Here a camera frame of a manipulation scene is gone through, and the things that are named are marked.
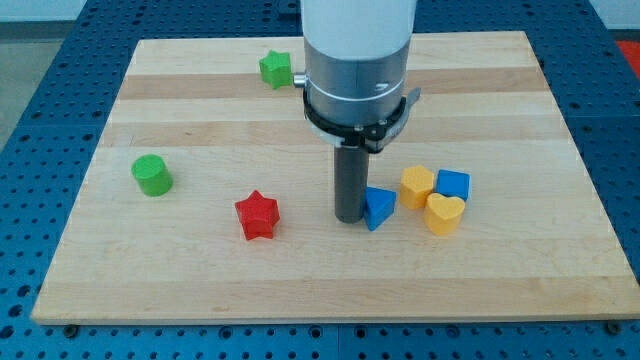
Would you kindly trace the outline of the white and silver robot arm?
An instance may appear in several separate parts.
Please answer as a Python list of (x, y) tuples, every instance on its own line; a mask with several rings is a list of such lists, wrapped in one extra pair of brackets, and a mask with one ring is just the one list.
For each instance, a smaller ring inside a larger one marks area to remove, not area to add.
[(340, 126), (370, 126), (401, 102), (416, 0), (302, 0), (305, 107)]

